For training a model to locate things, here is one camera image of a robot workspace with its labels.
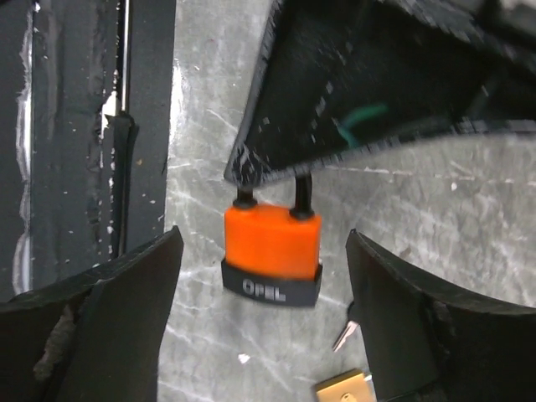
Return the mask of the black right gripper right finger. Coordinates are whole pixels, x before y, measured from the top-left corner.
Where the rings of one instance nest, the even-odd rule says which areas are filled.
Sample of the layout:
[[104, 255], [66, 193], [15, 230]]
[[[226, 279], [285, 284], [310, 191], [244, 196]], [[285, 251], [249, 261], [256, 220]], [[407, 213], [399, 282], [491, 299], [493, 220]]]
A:
[[534, 400], [532, 307], [445, 281], [357, 231], [346, 251], [378, 400]]

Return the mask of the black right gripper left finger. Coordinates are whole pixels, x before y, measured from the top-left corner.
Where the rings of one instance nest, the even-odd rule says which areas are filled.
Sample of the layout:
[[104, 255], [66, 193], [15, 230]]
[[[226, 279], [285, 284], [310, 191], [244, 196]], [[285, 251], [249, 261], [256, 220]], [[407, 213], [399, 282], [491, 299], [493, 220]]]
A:
[[127, 254], [1, 305], [4, 401], [154, 401], [183, 238]]

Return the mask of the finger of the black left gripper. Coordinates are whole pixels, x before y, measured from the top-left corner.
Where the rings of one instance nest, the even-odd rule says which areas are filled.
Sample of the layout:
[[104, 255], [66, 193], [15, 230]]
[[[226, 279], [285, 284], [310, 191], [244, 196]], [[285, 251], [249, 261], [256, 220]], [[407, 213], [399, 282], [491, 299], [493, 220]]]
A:
[[274, 1], [224, 170], [258, 188], [448, 136], [535, 133], [528, 1]]

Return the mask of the long shackle brass padlock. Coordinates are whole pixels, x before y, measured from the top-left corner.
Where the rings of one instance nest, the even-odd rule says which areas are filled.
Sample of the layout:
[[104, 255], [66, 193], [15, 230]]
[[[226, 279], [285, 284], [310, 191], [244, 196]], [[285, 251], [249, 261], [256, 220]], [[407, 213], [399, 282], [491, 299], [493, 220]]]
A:
[[319, 402], [374, 402], [376, 400], [372, 375], [356, 368], [315, 384], [313, 389], [316, 400]]

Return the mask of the orange padlock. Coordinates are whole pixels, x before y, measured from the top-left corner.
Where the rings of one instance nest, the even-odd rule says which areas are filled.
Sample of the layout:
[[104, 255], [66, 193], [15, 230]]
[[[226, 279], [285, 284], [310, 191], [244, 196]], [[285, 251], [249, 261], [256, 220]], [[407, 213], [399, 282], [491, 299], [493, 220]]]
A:
[[312, 209], [312, 175], [296, 177], [295, 202], [260, 203], [239, 188], [224, 213], [223, 288], [254, 302], [313, 308], [322, 281], [322, 218]]

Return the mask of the black head key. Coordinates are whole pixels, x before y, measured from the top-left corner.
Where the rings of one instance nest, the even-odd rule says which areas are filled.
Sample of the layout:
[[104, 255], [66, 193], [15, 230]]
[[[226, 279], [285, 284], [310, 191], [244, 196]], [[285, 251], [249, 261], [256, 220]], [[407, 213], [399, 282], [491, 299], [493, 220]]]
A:
[[332, 351], [336, 353], [346, 342], [347, 338], [351, 336], [355, 330], [359, 327], [359, 312], [355, 304], [355, 301], [351, 301], [347, 308], [347, 321], [343, 326], [343, 329], [338, 334], [335, 340]]

